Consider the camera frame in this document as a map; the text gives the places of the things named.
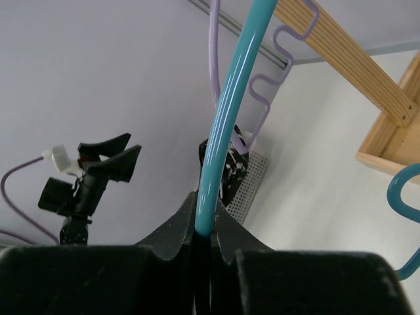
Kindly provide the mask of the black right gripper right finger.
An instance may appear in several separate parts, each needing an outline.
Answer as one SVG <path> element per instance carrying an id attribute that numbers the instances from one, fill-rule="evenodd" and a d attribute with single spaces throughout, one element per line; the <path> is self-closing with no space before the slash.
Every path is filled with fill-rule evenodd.
<path id="1" fill-rule="evenodd" d="M 217 205 L 212 314 L 409 314 L 384 258 L 367 252 L 274 250 Z"/>

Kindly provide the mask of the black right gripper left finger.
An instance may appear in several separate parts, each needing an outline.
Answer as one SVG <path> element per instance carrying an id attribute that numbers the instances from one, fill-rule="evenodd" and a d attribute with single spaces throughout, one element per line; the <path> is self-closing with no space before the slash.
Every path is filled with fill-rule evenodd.
<path id="1" fill-rule="evenodd" d="M 6 247 L 2 314 L 191 314 L 196 193 L 133 245 Z"/>

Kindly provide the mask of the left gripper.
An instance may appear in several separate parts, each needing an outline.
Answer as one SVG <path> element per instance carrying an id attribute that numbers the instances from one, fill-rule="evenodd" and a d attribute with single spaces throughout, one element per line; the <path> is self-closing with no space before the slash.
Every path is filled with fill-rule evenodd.
<path id="1" fill-rule="evenodd" d="M 91 217 L 98 207 L 99 201 L 109 180 L 130 182 L 142 146 L 135 145 L 125 149 L 131 137 L 124 133 L 103 142 L 78 146 L 80 158 L 108 159 L 86 164 L 86 173 L 73 197 L 73 214 L 78 217 Z"/>

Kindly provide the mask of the black white patterned trousers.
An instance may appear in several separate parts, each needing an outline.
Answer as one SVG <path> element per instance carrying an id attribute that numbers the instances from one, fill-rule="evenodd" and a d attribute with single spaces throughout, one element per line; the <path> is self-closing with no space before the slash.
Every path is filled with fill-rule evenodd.
<path id="1" fill-rule="evenodd" d="M 219 188 L 219 198 L 228 207 L 247 176 L 249 154 L 240 154 L 232 143 L 228 148 Z"/>

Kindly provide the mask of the teal plastic hanger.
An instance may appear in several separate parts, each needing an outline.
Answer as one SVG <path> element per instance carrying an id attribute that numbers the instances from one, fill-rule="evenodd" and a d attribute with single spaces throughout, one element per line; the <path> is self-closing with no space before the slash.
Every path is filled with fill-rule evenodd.
<path id="1" fill-rule="evenodd" d="M 274 13 L 278 1 L 253 1 L 245 26 L 236 45 L 223 90 L 219 81 L 212 80 L 216 87 L 216 114 L 213 120 L 201 177 L 199 180 L 198 202 L 196 205 L 195 231 L 203 238 L 209 238 L 215 223 L 215 209 L 218 200 L 222 172 L 228 147 L 243 94 L 249 81 L 256 55 Z M 285 31 L 298 40 L 306 39 L 317 22 L 320 11 L 313 1 L 304 1 L 313 11 L 314 16 L 304 35 L 300 35 L 289 26 L 280 26 L 276 31 Z M 419 176 L 419 163 L 412 164 L 399 171 L 391 180 L 387 190 L 387 201 L 399 215 L 419 223 L 419 210 L 406 204 L 401 197 L 402 189 L 410 179 Z M 403 267 L 396 271 L 400 280 L 409 278 L 419 268 L 419 249 Z"/>

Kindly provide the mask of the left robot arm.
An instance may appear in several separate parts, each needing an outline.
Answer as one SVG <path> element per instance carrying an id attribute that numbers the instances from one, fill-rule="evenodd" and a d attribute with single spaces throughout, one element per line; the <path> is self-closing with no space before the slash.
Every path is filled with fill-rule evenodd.
<path id="1" fill-rule="evenodd" d="M 63 146 L 52 149 L 51 159 L 59 172 L 81 172 L 74 184 L 49 178 L 38 201 L 40 209 L 64 217 L 60 245 L 86 245 L 91 217 L 108 183 L 131 180 L 142 146 L 127 148 L 130 138 L 130 133 L 123 133 L 103 142 L 81 143 L 77 159 L 70 159 Z"/>

